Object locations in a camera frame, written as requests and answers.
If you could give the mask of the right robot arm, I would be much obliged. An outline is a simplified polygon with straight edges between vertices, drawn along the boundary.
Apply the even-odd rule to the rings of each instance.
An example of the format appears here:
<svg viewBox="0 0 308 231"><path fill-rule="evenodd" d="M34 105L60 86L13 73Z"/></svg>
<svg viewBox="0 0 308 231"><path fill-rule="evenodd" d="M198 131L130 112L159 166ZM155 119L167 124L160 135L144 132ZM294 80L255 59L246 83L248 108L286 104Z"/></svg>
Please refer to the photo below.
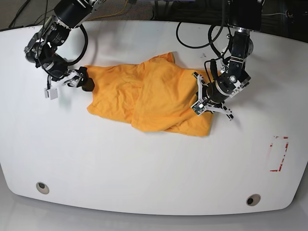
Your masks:
<svg viewBox="0 0 308 231"><path fill-rule="evenodd" d="M72 88L82 88L92 92L95 88L86 67L71 70L84 56L88 44L88 34L83 22L88 19L103 3L101 0L62 0L54 8L52 15L34 34L24 52L26 59L42 68L47 73L47 87L44 90L47 98L57 94L52 82L60 82ZM68 61L56 53L58 47L67 40L72 29L80 28L84 36L84 46L81 54L73 61Z"/></svg>

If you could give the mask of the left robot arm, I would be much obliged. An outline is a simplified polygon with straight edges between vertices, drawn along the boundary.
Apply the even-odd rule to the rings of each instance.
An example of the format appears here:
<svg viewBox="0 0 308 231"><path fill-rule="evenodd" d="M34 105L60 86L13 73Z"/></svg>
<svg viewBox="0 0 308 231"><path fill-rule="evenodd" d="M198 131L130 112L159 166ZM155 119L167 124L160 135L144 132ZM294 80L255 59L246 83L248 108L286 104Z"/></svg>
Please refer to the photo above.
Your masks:
<svg viewBox="0 0 308 231"><path fill-rule="evenodd" d="M205 61L210 65L205 69L208 82L197 72L197 100L191 106L200 116L204 112L225 114L233 120L231 109L225 106L225 101L244 90L251 77L245 70L246 59L253 52L254 45L250 38L252 31L260 31L261 16L264 2L262 0L231 0L229 14L226 14L226 1L222 1L221 25L216 36L212 36L215 26L208 30L208 43L203 47L211 47L216 54L215 59ZM219 38L223 28L235 28L228 34L228 45L218 51L214 42Z"/></svg>

